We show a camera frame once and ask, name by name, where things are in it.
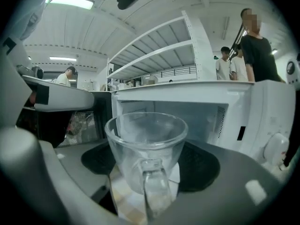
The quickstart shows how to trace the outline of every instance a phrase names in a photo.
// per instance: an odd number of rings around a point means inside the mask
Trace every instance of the white ceiling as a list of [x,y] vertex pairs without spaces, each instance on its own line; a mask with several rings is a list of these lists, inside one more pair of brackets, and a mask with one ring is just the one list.
[[46,71],[61,71],[68,64],[50,56],[77,58],[79,70],[100,71],[127,43],[145,31],[193,9],[208,34],[214,54],[231,47],[241,25],[243,8],[255,8],[262,15],[262,35],[280,49],[289,36],[282,16],[268,0],[138,0],[119,10],[116,0],[94,0],[91,10],[49,4],[32,35],[24,41],[32,63]]

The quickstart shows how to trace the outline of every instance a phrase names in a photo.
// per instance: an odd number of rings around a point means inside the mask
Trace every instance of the railing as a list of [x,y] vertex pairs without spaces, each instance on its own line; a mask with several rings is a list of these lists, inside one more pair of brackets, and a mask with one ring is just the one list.
[[151,75],[155,76],[156,78],[162,78],[162,77],[169,77],[169,76],[176,76],[176,75],[183,75],[183,74],[195,74],[195,73],[197,73],[196,66],[189,66],[183,68],[176,68],[168,71],[152,73]]

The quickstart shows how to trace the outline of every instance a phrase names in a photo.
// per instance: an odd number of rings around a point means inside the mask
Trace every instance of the glass cup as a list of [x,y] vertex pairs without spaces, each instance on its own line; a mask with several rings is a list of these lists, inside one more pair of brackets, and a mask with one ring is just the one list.
[[188,134],[184,120],[157,112],[127,113],[110,119],[105,132],[130,188],[144,194],[148,220],[172,202],[168,178]]

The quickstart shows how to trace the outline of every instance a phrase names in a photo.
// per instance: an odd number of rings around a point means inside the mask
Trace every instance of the man in black shirt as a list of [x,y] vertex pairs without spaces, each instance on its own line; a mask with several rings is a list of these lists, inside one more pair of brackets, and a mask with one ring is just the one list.
[[249,82],[273,80],[284,82],[277,73],[275,58],[269,41],[260,36],[262,22],[252,9],[243,9],[240,14],[248,34],[241,39],[241,47]]

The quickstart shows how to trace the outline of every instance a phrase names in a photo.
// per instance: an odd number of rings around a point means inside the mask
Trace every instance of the white t-shirt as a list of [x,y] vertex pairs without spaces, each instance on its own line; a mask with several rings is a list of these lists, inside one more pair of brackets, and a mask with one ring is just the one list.
[[231,59],[231,71],[236,72],[238,81],[248,82],[244,58],[234,57],[233,59]]
[[230,63],[228,61],[224,61],[222,58],[216,61],[216,70],[219,74],[219,80],[230,80]]
[[70,81],[68,80],[67,75],[65,73],[59,75],[57,79],[53,80],[53,82],[56,84],[62,84],[71,87]]

